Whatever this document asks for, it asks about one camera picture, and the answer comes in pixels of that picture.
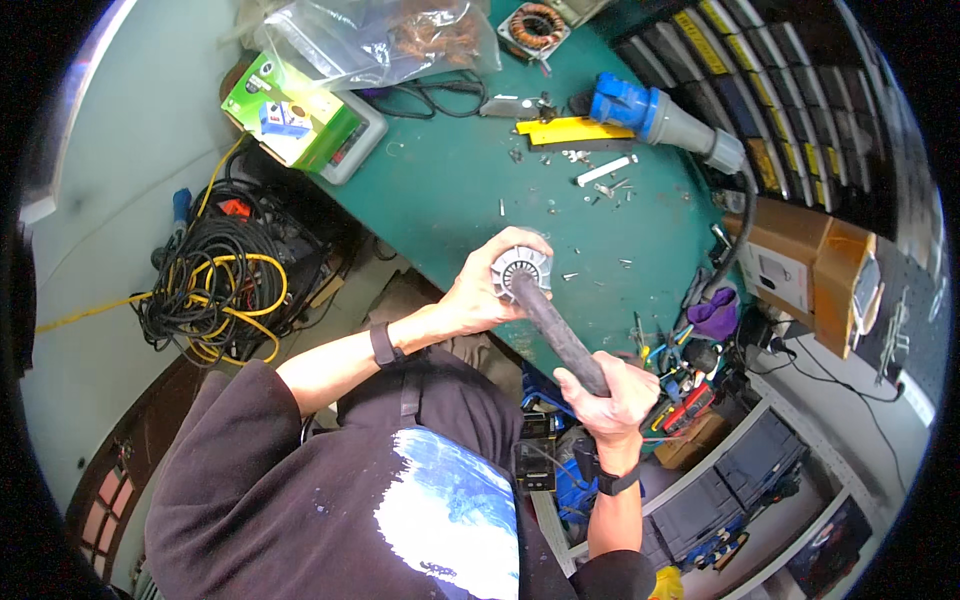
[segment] black rubber handle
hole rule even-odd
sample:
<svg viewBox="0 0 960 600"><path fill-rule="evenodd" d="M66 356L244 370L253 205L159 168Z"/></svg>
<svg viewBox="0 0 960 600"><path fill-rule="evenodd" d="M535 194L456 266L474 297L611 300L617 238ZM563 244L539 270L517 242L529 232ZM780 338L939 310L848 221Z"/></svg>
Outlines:
<svg viewBox="0 0 960 600"><path fill-rule="evenodd" d="M594 396L610 397L610 388L600 365L590 356L587 347L566 324L553 304L543 295L533 274L517 270L510 279L510 291L516 302L527 311L527 317L546 338L560 360Z"/></svg>

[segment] green workbench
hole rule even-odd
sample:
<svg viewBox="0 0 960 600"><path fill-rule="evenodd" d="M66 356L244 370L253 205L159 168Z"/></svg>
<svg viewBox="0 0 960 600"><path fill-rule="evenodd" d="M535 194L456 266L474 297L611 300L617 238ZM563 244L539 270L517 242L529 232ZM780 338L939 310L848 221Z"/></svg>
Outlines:
<svg viewBox="0 0 960 600"><path fill-rule="evenodd" d="M491 22L516 6L494 0ZM501 61L502 71L483 76L491 96L535 97L546 90L559 106L591 87L601 71L636 82L589 26L575 30L550 58L551 79L504 52ZM455 101L451 107L460 109ZM333 186L316 180L441 289L449 289L467 254L504 227L534 228L554 249L553 302L587 348L636 352L634 311L652 346L657 325L669 331L675 322L696 268L709 265L715 242L709 226L721 212L684 151L637 145L639 163L617 173L618 180L630 178L632 200L625 202L618 191L616 208L606 197L584 202L598 193L592 183L581 188L572 178L588 167L559 152L550 165L540 163L541 154L527 150L526 136L511 134L510 119L438 114L430 121L387 117L387 123L386 136L350 181ZM513 148L523 152L523 162L512 161ZM620 156L594 152L589 159L601 165ZM620 258L633 261L631 268ZM579 275L564 281L566 273ZM495 333L543 372L560 366L529 322L504 324Z"/></svg>

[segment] person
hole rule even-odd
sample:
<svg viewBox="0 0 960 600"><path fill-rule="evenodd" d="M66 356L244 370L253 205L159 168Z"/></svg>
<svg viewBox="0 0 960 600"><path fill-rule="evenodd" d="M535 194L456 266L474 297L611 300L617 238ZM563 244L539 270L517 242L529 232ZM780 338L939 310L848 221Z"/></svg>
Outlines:
<svg viewBox="0 0 960 600"><path fill-rule="evenodd" d="M589 560L567 579L512 475L522 414L435 345L521 319L490 266L535 233L506 228L471 253L437 303L313 348L275 371L211 372L173 441L146 523L157 587L179 598L647 598L639 484L598 494ZM601 469L632 473L655 376L597 352L612 397L556 369ZM300 444L337 402L339 429Z"/></svg>

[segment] wrist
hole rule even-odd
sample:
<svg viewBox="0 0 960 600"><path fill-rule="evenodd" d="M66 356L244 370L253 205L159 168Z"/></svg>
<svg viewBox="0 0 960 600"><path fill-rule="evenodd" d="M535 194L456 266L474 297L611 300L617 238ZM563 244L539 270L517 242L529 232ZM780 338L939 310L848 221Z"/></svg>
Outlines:
<svg viewBox="0 0 960 600"><path fill-rule="evenodd" d="M437 305L427 304L417 312L387 326L387 335L395 348L410 355L431 344L450 338L444 332L444 320L438 319Z"/></svg>
<svg viewBox="0 0 960 600"><path fill-rule="evenodd" d="M640 461L643 438L639 432L616 440L597 440L600 468L610 475L622 477Z"/></svg>

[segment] purple cloth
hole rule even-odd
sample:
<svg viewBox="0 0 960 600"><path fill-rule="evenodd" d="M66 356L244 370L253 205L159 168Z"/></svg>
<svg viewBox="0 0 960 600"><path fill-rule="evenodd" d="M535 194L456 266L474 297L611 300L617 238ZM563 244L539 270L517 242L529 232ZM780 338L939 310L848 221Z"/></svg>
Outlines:
<svg viewBox="0 0 960 600"><path fill-rule="evenodd" d="M711 340L725 340L736 329L736 290L721 288L705 304L686 309L686 317L693 323L693 332Z"/></svg>

